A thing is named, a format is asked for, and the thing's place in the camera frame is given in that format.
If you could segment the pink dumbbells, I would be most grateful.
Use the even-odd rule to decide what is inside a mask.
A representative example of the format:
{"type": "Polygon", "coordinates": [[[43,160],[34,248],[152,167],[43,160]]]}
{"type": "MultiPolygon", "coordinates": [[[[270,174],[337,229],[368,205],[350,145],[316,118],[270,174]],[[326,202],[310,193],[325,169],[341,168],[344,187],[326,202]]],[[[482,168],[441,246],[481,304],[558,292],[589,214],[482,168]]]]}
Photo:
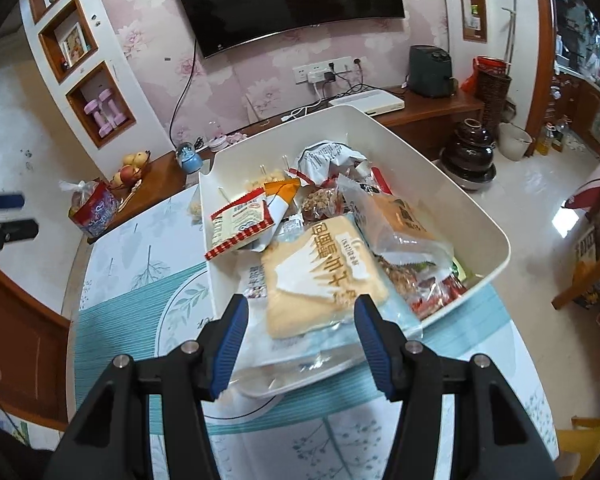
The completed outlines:
{"type": "Polygon", "coordinates": [[[115,128],[122,126],[128,116],[114,98],[111,88],[105,88],[99,93],[98,98],[88,101],[83,107],[84,113],[96,122],[98,136],[105,139],[115,128]]]}

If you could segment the fruit bowl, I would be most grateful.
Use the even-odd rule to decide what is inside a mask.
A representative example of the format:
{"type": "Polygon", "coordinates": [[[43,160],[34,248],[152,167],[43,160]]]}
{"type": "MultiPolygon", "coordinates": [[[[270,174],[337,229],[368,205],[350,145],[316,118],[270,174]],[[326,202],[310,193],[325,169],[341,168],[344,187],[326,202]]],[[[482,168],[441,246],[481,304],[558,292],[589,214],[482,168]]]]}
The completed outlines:
{"type": "Polygon", "coordinates": [[[127,154],[122,158],[121,168],[109,181],[112,190],[132,188],[149,171],[151,151],[127,154]]]}

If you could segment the dark red chocolate packet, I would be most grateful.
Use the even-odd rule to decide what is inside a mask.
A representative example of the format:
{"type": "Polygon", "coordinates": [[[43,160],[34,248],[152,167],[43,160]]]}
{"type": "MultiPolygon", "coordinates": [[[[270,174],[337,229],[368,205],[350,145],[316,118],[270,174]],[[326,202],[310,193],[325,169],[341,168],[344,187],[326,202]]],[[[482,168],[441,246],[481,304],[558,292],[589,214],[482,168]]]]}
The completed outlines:
{"type": "Polygon", "coordinates": [[[391,263],[381,256],[377,256],[376,260],[398,295],[419,321],[438,312],[467,292],[467,287],[454,269],[441,269],[428,261],[391,263]]]}

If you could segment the white red snack packet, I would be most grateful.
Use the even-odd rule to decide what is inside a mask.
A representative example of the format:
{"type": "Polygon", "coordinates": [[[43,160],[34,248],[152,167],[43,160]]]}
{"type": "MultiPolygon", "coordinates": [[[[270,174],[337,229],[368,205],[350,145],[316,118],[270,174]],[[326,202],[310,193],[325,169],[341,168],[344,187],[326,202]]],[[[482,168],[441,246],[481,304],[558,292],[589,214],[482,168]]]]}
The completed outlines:
{"type": "Polygon", "coordinates": [[[305,148],[286,173],[299,178],[302,186],[315,185],[319,188],[332,177],[346,174],[367,157],[347,144],[322,141],[305,148]]]}

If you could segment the wall power strip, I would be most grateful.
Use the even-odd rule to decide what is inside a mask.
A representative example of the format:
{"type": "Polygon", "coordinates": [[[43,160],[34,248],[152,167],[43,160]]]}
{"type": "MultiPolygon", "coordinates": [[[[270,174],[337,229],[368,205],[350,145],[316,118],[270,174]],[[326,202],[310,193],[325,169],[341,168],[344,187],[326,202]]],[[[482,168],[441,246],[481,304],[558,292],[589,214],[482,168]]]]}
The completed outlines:
{"type": "Polygon", "coordinates": [[[359,58],[343,56],[323,62],[300,65],[292,69],[295,84],[317,84],[324,82],[327,74],[346,84],[360,84],[363,81],[362,62],[359,58]]]}

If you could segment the clear puffed rice packet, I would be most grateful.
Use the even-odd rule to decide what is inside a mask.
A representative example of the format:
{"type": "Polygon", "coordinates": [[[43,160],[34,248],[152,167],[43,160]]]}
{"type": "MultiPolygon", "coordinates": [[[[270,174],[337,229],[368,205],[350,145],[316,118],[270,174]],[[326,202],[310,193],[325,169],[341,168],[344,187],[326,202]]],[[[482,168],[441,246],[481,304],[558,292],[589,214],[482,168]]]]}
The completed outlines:
{"type": "Polygon", "coordinates": [[[199,200],[192,200],[189,203],[188,212],[192,217],[193,224],[199,224],[202,221],[201,203],[199,200]]]}

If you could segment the dark green appliance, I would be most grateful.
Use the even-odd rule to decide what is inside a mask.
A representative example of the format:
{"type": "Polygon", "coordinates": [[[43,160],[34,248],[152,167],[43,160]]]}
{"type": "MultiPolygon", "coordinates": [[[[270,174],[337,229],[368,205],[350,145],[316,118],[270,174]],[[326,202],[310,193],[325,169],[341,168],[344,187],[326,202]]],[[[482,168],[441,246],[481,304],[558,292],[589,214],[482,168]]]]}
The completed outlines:
{"type": "Polygon", "coordinates": [[[455,91],[452,58],[445,50],[419,44],[408,57],[407,88],[425,98],[447,98],[455,91]]]}

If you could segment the framed photo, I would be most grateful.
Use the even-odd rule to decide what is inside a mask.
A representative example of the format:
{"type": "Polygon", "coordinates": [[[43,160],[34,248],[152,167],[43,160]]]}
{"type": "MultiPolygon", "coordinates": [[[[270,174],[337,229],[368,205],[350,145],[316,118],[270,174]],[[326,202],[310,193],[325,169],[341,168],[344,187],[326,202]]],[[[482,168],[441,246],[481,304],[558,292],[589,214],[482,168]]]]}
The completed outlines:
{"type": "Polygon", "coordinates": [[[68,67],[73,67],[91,51],[79,22],[70,25],[59,37],[59,47],[68,67]]]}

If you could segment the red checkered snack packet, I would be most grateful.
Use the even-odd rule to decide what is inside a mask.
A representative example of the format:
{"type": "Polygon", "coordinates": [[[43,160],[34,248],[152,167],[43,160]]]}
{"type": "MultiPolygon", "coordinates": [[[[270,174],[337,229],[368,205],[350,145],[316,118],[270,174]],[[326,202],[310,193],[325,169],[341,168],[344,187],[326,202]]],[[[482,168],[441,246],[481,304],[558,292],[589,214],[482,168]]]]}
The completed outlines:
{"type": "Polygon", "coordinates": [[[274,220],[266,202],[265,188],[256,188],[210,216],[208,261],[242,248],[272,228],[274,220]]]}

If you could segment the white bucket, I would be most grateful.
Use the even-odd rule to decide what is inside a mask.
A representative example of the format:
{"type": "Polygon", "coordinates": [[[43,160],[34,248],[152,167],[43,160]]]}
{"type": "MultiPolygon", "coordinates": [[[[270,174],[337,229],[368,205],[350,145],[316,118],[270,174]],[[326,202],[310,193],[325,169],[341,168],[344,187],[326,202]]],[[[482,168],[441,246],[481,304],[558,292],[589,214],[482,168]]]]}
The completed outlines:
{"type": "Polygon", "coordinates": [[[498,149],[504,157],[512,162],[519,162],[530,148],[532,137],[509,122],[498,125],[498,149]]]}

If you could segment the orange white snack packet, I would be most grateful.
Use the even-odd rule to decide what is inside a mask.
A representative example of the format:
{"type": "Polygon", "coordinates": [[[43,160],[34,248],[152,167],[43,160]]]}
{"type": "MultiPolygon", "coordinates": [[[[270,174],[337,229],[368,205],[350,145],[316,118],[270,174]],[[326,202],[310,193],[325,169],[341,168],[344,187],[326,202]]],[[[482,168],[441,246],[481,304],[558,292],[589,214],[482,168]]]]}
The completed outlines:
{"type": "Polygon", "coordinates": [[[268,182],[263,185],[266,195],[266,206],[273,222],[277,224],[284,218],[290,203],[294,200],[300,180],[298,178],[268,182]]]}

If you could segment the white set-top box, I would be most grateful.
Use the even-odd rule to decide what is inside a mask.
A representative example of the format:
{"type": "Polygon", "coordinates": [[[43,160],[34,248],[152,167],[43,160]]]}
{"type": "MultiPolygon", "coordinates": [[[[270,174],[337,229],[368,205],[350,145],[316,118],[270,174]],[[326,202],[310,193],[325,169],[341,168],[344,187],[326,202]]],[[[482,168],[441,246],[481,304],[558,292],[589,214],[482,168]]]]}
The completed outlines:
{"type": "Polygon", "coordinates": [[[404,109],[404,101],[398,96],[381,89],[367,90],[332,99],[330,106],[350,105],[368,116],[385,115],[404,109]]]}

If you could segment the wicker basket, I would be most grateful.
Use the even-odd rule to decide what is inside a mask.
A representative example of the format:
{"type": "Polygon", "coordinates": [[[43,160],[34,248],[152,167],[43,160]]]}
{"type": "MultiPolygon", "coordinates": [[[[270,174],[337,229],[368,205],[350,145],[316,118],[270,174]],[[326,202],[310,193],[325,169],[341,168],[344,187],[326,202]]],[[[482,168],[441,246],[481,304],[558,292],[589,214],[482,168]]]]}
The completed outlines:
{"type": "Polygon", "coordinates": [[[477,56],[475,58],[475,97],[483,102],[482,124],[486,130],[494,130],[501,122],[512,78],[508,65],[499,58],[477,56]]]}

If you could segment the pink figurine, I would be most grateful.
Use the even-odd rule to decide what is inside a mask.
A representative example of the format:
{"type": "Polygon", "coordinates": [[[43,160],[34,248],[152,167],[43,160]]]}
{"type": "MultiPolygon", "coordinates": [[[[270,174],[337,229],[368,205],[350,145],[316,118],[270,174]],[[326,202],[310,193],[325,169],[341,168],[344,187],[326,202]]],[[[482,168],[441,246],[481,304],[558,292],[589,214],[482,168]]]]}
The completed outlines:
{"type": "Polygon", "coordinates": [[[213,153],[224,150],[224,148],[228,148],[229,146],[235,145],[242,140],[246,140],[247,136],[245,133],[236,132],[232,134],[220,134],[219,136],[215,136],[208,142],[208,148],[213,153]]]}

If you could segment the blue snow globe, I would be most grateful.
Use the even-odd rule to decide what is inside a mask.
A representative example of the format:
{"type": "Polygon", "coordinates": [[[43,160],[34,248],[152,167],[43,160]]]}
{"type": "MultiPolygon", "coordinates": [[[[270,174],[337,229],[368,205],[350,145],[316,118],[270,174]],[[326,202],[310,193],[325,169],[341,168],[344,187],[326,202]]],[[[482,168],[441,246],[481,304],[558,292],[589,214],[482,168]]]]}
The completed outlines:
{"type": "Polygon", "coordinates": [[[186,174],[194,174],[204,164],[193,144],[189,142],[181,143],[175,150],[175,156],[178,164],[186,174]]]}

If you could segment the wooden tv cabinet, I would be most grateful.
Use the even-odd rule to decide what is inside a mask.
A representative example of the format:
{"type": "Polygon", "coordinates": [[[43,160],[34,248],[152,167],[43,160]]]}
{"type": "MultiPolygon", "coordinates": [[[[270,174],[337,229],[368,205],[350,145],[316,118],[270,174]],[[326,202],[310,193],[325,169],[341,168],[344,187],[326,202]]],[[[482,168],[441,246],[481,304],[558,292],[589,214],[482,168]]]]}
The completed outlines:
{"type": "MultiPolygon", "coordinates": [[[[483,102],[462,90],[455,96],[439,99],[424,98],[409,91],[402,96],[402,100],[405,104],[402,110],[373,118],[364,117],[357,110],[350,108],[329,108],[298,122],[288,122],[286,125],[282,123],[282,118],[276,116],[266,124],[262,122],[245,128],[244,133],[253,138],[264,136],[269,131],[280,133],[283,128],[287,128],[292,136],[290,154],[294,156],[296,151],[319,140],[343,140],[357,122],[368,126],[374,120],[410,144],[420,154],[433,160],[438,157],[449,139],[454,125],[466,118],[480,120],[484,107],[483,102]]],[[[170,152],[158,157],[149,164],[148,174],[140,189],[122,211],[114,216],[106,231],[113,231],[184,188],[185,174],[176,161],[175,154],[170,152]]]]}

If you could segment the white plastic storage bin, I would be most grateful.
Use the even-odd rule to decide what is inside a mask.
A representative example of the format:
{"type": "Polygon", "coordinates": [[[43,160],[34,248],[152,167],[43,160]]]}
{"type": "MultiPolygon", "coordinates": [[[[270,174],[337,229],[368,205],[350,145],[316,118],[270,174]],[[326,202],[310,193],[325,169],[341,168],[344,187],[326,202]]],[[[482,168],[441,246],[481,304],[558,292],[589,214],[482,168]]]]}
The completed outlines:
{"type": "Polygon", "coordinates": [[[236,294],[249,302],[233,379],[253,399],[360,362],[358,295],[420,335],[510,258],[505,233],[464,191],[350,105],[220,151],[200,199],[215,310],[236,294]]]}

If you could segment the large clear cracker bag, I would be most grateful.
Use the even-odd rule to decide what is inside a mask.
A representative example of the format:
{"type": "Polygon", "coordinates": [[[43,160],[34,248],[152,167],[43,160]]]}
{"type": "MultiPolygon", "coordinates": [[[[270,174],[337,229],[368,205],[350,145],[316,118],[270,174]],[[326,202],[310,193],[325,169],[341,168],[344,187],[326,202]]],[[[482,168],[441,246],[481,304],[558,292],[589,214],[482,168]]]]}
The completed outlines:
{"type": "Polygon", "coordinates": [[[422,336],[419,319],[348,216],[305,228],[283,223],[263,252],[238,255],[236,273],[249,322],[234,382],[248,398],[288,393],[360,364],[358,296],[370,296],[408,336],[422,336]]]}

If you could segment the floral teal tablecloth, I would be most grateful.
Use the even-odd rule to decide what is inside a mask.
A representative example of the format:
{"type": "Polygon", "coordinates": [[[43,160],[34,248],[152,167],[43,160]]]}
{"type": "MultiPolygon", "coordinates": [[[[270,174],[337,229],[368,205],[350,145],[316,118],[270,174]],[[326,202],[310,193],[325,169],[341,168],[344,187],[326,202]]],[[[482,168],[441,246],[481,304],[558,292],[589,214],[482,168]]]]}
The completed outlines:
{"type": "MultiPolygon", "coordinates": [[[[78,399],[117,354],[162,356],[212,319],[202,232],[188,211],[192,196],[178,193],[93,245],[76,321],[78,399]]],[[[548,452],[557,454],[540,378],[494,288],[428,327],[424,341],[442,356],[494,359],[548,452]]],[[[225,479],[378,479],[399,412],[363,364],[269,399],[251,400],[229,388],[204,409],[225,479]]]]}

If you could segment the dark ceramic jar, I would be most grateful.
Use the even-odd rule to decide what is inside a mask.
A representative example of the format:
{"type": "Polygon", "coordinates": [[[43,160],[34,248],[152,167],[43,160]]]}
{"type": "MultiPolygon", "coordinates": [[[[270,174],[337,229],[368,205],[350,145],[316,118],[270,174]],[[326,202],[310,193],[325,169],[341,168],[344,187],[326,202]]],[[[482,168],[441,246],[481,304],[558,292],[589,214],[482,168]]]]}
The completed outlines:
{"type": "Polygon", "coordinates": [[[474,118],[458,122],[440,152],[442,170],[463,190],[474,192],[496,177],[495,140],[474,118]]]}

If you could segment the red blue snack bag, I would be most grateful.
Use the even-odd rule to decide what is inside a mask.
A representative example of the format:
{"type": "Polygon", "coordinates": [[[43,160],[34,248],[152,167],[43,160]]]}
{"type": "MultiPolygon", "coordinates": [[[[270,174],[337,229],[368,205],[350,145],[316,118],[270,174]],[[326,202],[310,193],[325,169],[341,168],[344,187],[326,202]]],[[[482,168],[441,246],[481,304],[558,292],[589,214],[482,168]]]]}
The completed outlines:
{"type": "Polygon", "coordinates": [[[100,237],[118,211],[118,201],[102,180],[60,181],[62,192],[71,195],[68,218],[89,238],[100,237]]]}

